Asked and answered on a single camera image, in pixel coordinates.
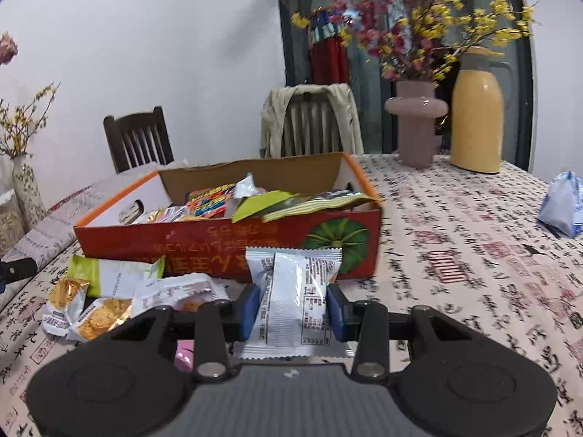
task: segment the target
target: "silver bolt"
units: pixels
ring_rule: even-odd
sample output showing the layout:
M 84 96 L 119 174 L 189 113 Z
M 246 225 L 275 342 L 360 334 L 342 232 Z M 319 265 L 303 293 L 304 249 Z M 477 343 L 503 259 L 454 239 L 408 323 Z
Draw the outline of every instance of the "silver bolt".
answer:
M 218 378 L 223 376 L 226 372 L 224 364 L 218 361 L 208 361 L 199 365 L 196 369 L 200 376 L 205 376 L 205 378 Z
M 378 376 L 385 373 L 385 367 L 380 363 L 365 361 L 364 363 L 359 364 L 356 368 L 356 372 L 365 378 L 378 378 Z

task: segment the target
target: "vase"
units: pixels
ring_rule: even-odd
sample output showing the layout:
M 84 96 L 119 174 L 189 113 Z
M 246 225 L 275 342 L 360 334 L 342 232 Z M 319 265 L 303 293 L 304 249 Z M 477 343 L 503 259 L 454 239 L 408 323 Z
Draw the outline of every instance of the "vase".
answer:
M 12 182 L 18 205 L 27 229 L 32 229 L 47 215 L 39 186 L 34 178 L 33 168 L 26 162 L 26 156 L 17 156 L 13 160 Z
M 451 103 L 451 164 L 454 166 L 487 174 L 500 172 L 504 99 L 491 68 L 504 68 L 511 75 L 512 69 L 506 62 L 490 58 L 503 55 L 473 46 L 461 57 Z
M 399 117 L 399 158 L 407 166 L 426 169 L 437 151 L 435 118 L 447 114 L 447 103 L 435 98 L 431 82 L 401 80 L 396 88 L 397 96 L 385 102 L 385 110 Z

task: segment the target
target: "hanging red cloth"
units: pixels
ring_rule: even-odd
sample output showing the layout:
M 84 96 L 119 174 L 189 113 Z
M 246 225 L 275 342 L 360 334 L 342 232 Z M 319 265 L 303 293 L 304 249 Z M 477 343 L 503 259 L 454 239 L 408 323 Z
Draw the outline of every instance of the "hanging red cloth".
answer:
M 310 49 L 312 83 L 318 85 L 350 83 L 346 48 L 336 35 L 315 42 Z

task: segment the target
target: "green pumpkin illustration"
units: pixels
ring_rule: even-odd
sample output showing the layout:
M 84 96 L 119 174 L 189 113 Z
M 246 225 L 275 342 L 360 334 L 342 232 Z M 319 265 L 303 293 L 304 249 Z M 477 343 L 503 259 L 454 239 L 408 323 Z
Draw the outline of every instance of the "green pumpkin illustration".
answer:
M 302 248 L 342 248 L 340 274 L 350 273 L 366 258 L 368 229 L 346 217 L 322 222 L 311 229 Z

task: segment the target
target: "cardboard box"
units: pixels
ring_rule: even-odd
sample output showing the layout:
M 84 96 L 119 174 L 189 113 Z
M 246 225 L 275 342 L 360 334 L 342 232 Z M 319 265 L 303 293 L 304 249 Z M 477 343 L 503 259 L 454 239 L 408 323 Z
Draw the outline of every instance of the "cardboard box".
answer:
M 317 194 L 350 188 L 376 200 L 352 211 L 321 211 L 262 223 L 249 218 L 123 225 L 120 218 L 132 205 L 144 211 L 182 205 L 189 192 L 238 182 L 253 173 L 266 189 Z M 342 246 L 339 279 L 371 277 L 377 261 L 383 212 L 360 167 L 344 153 L 245 160 L 200 168 L 153 172 L 97 207 L 75 225 L 87 257 L 154 262 L 166 255 L 166 274 L 196 271 L 210 276 L 249 281 L 247 246 L 316 248 Z

